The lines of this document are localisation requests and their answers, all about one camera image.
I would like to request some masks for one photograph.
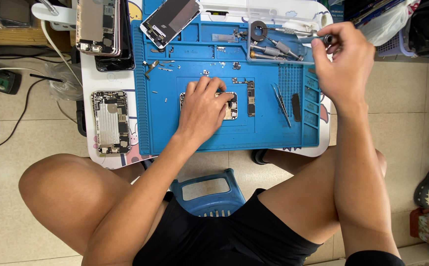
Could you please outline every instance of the knee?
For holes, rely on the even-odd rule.
[[[85,164],[84,158],[72,154],[56,154],[34,163],[19,179],[22,199],[26,202],[39,194],[52,191],[59,180],[82,164]]]
[[[385,156],[382,154],[382,152],[375,150],[375,153],[377,154],[377,159],[379,161],[379,166],[382,169],[382,174],[385,177],[385,173],[387,172],[387,160],[385,159]]]

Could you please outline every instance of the tiled floor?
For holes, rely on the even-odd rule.
[[[29,59],[0,61],[0,65],[42,68]],[[0,142],[7,137],[22,112],[28,86],[34,82],[24,71],[15,96],[0,93]],[[409,236],[408,214],[415,208],[412,193],[429,169],[429,64],[376,63],[367,88],[370,123],[376,148],[388,161],[387,186],[392,205],[392,227],[399,247],[420,242]],[[75,118],[75,104],[63,102]],[[331,117],[331,144],[336,144],[337,117]],[[42,227],[23,203],[17,182],[37,160],[56,153],[88,156],[86,139],[65,119],[49,97],[45,83],[34,88],[27,114],[8,143],[0,147],[0,265],[76,266],[81,256]],[[180,179],[221,172],[231,167],[246,198],[257,187],[269,188],[290,175],[273,166],[251,162],[249,151],[197,153],[183,167]],[[192,195],[214,189],[198,186]],[[307,263],[344,257],[340,233],[326,241]]]

